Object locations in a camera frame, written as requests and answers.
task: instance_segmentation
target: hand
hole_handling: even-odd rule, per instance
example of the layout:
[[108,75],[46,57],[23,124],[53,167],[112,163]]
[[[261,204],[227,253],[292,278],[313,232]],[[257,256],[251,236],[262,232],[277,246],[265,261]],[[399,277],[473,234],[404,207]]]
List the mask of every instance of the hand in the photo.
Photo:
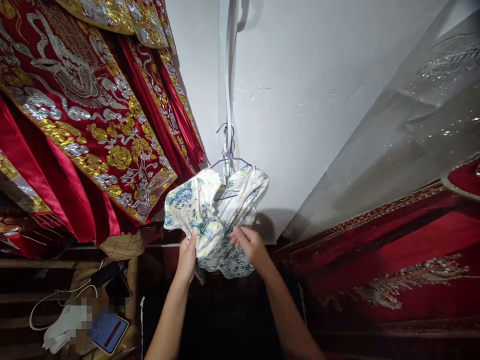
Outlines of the hand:
[[180,253],[178,254],[178,266],[174,280],[183,285],[190,285],[195,275],[197,254],[195,247],[197,245],[197,232],[193,231],[190,241],[184,238],[180,243]]
[[245,226],[235,226],[230,238],[230,243],[236,248],[240,246],[250,264],[263,276],[264,271],[273,263],[259,233]]

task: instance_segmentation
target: finger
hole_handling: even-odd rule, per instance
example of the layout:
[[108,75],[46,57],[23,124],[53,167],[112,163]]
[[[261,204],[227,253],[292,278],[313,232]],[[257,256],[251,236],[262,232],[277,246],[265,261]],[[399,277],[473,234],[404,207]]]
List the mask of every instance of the finger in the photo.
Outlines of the finger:
[[187,238],[184,238],[180,242],[180,250],[185,251],[189,247],[189,240]]
[[233,231],[235,233],[235,237],[237,238],[237,243],[239,243],[242,248],[247,249],[249,246],[252,245],[250,241],[245,237],[245,234],[240,230],[239,227],[235,226],[233,228]]
[[245,237],[250,240],[252,239],[253,237],[255,237],[258,233],[251,229],[250,227],[247,227],[247,226],[240,226],[240,231],[245,235]]
[[197,235],[197,231],[192,231],[191,233],[191,238],[190,238],[190,242],[188,243],[188,250],[189,251],[195,251],[195,248],[197,246],[197,239],[198,239],[198,235]]

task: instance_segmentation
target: white wall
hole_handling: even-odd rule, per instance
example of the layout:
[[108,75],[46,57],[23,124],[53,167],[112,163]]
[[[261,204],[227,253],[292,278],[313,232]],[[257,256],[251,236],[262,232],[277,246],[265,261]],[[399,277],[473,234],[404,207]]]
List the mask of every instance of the white wall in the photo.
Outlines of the white wall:
[[[273,222],[272,239],[285,229],[445,3],[242,2],[249,9],[237,35],[235,152],[270,176],[257,208]],[[188,98],[213,163],[219,157],[218,85],[214,88],[219,3],[167,0],[166,5]]]
[[166,0],[180,75],[206,157],[219,157],[219,2]]

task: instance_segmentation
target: white cable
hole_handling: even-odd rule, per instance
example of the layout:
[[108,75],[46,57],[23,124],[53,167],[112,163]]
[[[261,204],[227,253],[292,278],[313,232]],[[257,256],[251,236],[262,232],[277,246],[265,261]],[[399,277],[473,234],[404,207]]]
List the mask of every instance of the white cable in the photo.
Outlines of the white cable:
[[[104,261],[105,261],[105,260],[102,260],[102,261],[101,261],[100,267],[98,268],[98,270],[100,270],[100,269],[102,268],[102,266],[103,266],[103,264],[104,264]],[[31,310],[31,312],[30,312],[30,317],[28,318],[28,325],[30,326],[30,329],[35,330],[35,331],[42,331],[42,330],[47,330],[49,327],[52,326],[52,325],[48,325],[48,326],[46,326],[46,327],[35,327],[34,324],[33,324],[33,322],[32,322],[32,318],[34,317],[34,311],[35,311],[35,309],[37,308],[37,306],[40,305],[41,302],[47,300],[48,298],[51,298],[51,297],[54,296],[54,295],[57,295],[57,294],[60,294],[60,293],[74,293],[74,292],[82,289],[82,290],[77,294],[77,296],[75,296],[76,298],[78,298],[78,297],[80,296],[80,294],[83,293],[86,289],[92,287],[92,288],[95,290],[95,297],[98,298],[98,297],[99,297],[99,291],[97,290],[97,288],[95,287],[95,285],[93,285],[93,284],[88,285],[91,280],[92,280],[92,279],[89,278],[86,283],[84,283],[84,284],[83,284],[82,286],[80,286],[79,288],[76,288],[75,290],[55,290],[54,293],[51,293],[50,295],[45,296],[42,300],[40,300],[39,302],[37,302],[37,303],[35,304],[35,306],[33,307],[33,309]]]

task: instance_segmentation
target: wire hanger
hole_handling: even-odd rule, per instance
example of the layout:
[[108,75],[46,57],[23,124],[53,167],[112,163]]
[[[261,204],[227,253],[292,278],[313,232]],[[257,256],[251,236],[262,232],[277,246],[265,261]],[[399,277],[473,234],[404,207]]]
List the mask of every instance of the wire hanger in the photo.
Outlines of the wire hanger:
[[[222,129],[222,127],[223,127],[224,125],[227,125],[227,123],[224,122],[224,123],[220,126],[220,128],[218,128],[218,130],[216,131],[217,134],[219,133],[219,131]],[[252,165],[252,164],[250,164],[249,162],[247,162],[247,161],[245,161],[244,159],[242,159],[241,157],[235,157],[235,156],[234,156],[234,151],[233,151],[233,148],[234,148],[234,136],[235,136],[235,128],[232,126],[232,127],[231,127],[230,149],[229,149],[229,151],[228,151],[228,153],[227,153],[227,157],[218,160],[216,163],[214,163],[212,166],[210,166],[210,169],[213,169],[217,164],[219,164],[219,163],[221,163],[221,162],[230,161],[230,159],[233,159],[233,160],[241,160],[241,161],[243,161],[245,164],[247,164],[248,166],[251,166],[251,165]],[[236,196],[237,196],[237,195],[226,196],[226,197],[222,197],[222,198],[219,198],[219,199],[215,199],[215,201],[230,199],[230,198],[234,198],[234,197],[236,197]]]

